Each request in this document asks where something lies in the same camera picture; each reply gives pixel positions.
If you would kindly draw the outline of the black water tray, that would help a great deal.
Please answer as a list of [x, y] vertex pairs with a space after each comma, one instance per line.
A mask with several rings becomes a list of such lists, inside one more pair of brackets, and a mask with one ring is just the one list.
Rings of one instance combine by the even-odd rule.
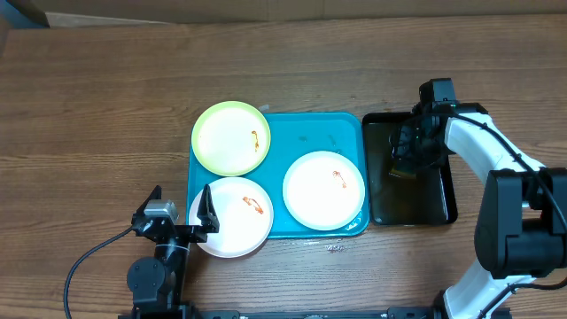
[[392, 173], [389, 137], [409, 117], [409, 113], [368, 113], [362, 118], [371, 220], [383, 226], [453, 223], [458, 210], [448, 159], [409, 178]]

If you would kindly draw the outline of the yellow green sponge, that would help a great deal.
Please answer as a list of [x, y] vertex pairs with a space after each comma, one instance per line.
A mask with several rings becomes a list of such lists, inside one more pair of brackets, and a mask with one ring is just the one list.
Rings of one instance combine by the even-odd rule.
[[416, 170], [411, 165], [396, 163], [392, 165], [389, 175], [403, 179], [416, 179]]

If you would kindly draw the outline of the teal plastic tray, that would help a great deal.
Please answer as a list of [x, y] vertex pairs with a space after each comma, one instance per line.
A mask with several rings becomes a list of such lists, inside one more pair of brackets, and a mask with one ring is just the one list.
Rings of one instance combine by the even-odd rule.
[[345, 226], [335, 230], [313, 230], [298, 222], [284, 203], [284, 176], [291, 164], [310, 152], [327, 151], [349, 159], [362, 175], [367, 173], [361, 123], [350, 113], [268, 113], [248, 115], [245, 112], [228, 115], [202, 115], [195, 123], [191, 140], [211, 143], [206, 133], [228, 137], [246, 131], [251, 151], [264, 146], [263, 121], [270, 130], [270, 145], [265, 159], [245, 178], [256, 182], [269, 195], [274, 209], [270, 239], [351, 237], [362, 233], [369, 224], [369, 201]]

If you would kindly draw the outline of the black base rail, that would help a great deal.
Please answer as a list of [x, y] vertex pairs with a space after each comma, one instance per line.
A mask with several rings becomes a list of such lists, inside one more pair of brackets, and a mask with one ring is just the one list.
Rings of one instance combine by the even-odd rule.
[[372, 311], [330, 312], [259, 312], [240, 313], [236, 310], [200, 311], [196, 307], [183, 306], [174, 312], [141, 314], [133, 310], [119, 319], [187, 318], [187, 319], [442, 319], [447, 316], [437, 307], [390, 307]]

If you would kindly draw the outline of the brown cardboard backdrop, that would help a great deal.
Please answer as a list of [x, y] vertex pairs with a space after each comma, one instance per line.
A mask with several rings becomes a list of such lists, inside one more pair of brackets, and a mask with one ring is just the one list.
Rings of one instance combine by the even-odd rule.
[[162, 23], [555, 14], [566, 0], [7, 0], [1, 20], [47, 27], [48, 16]]

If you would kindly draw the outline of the yellow plate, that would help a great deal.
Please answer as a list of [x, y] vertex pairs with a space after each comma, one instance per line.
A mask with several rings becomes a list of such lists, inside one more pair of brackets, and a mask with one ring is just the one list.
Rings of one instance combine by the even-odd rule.
[[208, 171], [221, 176], [245, 175], [267, 157], [271, 131], [254, 106], [224, 101], [210, 106], [196, 120], [191, 149]]

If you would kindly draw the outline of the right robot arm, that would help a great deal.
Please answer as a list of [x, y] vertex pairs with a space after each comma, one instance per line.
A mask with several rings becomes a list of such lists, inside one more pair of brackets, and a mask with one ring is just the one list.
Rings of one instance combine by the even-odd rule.
[[502, 302], [566, 265], [566, 172], [515, 147], [448, 78], [419, 89], [408, 113], [261, 113], [238, 101], [206, 109], [191, 133], [187, 223], [212, 206], [224, 258], [269, 238], [343, 237], [380, 225], [448, 224], [457, 207], [448, 158], [484, 185], [476, 257], [431, 307], [391, 318], [508, 317]]

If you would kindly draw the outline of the white plate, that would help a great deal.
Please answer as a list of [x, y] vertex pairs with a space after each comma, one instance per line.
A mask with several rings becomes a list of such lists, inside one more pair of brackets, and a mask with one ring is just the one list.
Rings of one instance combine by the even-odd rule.
[[291, 216], [312, 230], [337, 230], [361, 211], [366, 191], [360, 170], [335, 152], [310, 152], [283, 178], [283, 202]]
[[260, 247], [274, 221], [269, 195], [256, 182], [243, 177], [224, 177], [209, 187], [220, 227], [198, 246], [221, 258], [241, 257]]

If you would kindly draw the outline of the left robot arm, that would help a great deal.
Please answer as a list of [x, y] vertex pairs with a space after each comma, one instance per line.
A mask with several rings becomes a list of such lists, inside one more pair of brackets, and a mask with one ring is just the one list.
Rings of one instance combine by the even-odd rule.
[[195, 304], [183, 301], [190, 244], [205, 243], [209, 225], [182, 225], [175, 204], [156, 186], [132, 215], [132, 230], [155, 244], [152, 257], [135, 261], [127, 274], [133, 294], [132, 318], [201, 318]]

